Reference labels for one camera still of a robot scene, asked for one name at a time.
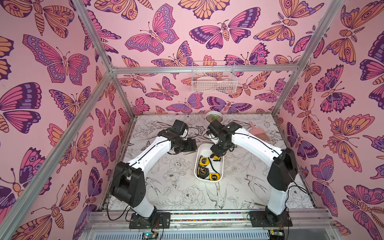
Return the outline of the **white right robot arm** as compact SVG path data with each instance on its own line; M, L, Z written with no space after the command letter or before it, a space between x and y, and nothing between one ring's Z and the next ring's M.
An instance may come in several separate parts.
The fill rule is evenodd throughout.
M266 206L266 213L274 217L286 211L289 187L295 183L298 166L292 149L281 149L252 135L241 125L230 122L226 126L215 120L208 126L207 135L214 145L211 151L222 157L234 146L239 146L261 159L269 168L267 176L271 194Z

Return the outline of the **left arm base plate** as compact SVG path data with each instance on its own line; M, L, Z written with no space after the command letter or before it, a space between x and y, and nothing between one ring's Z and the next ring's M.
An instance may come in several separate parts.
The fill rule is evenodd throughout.
M169 229L171 223L170 212L158 212L149 218L141 217L138 214L132 214L130 219L130 229Z

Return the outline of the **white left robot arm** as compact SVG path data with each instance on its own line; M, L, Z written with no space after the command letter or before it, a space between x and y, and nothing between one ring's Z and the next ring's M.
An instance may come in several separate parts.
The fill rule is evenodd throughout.
M110 195L128 204L140 217L148 219L155 216L157 208L146 197L146 175L170 151L176 155L196 151L196 140L189 138L188 133L188 125L176 120L172 127L161 130L137 157L119 162L114 169Z

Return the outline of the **yellow tape measure blue label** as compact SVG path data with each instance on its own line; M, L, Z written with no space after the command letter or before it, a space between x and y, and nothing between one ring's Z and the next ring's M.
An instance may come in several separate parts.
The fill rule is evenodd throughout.
M210 164L210 159L206 157L201 157L199 161L199 165L202 167L206 167Z

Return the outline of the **yellow tape measure with clip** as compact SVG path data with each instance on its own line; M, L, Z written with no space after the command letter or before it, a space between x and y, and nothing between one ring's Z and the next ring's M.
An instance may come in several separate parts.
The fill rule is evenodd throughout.
M212 154L210 155L210 160L212 160L212 161L214 161L214 162L220 162L220 161L222 160L222 158L221 158L221 157L218 157L218 156L216 156L214 153L212 153Z

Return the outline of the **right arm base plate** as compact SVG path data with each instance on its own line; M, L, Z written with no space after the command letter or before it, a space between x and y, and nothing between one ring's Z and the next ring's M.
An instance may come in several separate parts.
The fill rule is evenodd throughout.
M293 226L287 209L285 209L280 215L275 215L269 209L264 211L250 211L248 218L254 228L280 228Z

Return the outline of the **black yellow tape measure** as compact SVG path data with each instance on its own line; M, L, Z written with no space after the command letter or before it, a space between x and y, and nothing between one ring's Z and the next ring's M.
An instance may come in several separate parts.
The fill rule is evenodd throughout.
M199 166L197 169L197 177L205 180L209 176L210 172L208 168Z
M209 173L209 180L210 181L219 181L220 180L220 174L218 174L218 173Z

